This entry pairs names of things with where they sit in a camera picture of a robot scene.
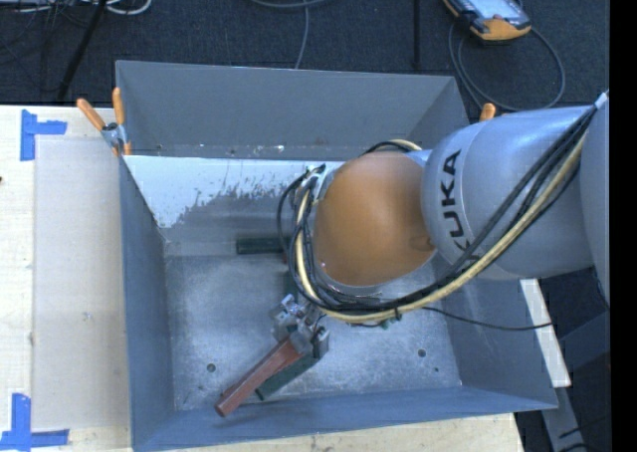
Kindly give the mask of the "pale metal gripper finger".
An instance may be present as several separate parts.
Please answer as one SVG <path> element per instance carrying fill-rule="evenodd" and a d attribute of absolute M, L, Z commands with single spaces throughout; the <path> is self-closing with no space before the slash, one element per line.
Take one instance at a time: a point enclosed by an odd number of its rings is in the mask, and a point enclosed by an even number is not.
<path fill-rule="evenodd" d="M 299 328 L 292 332 L 292 344 L 301 355 L 322 358 L 329 349 L 329 331 L 323 326 Z"/>
<path fill-rule="evenodd" d="M 287 310 L 273 310 L 271 312 L 272 335 L 277 341 L 284 339 L 298 339 L 299 317 L 295 312 Z"/>

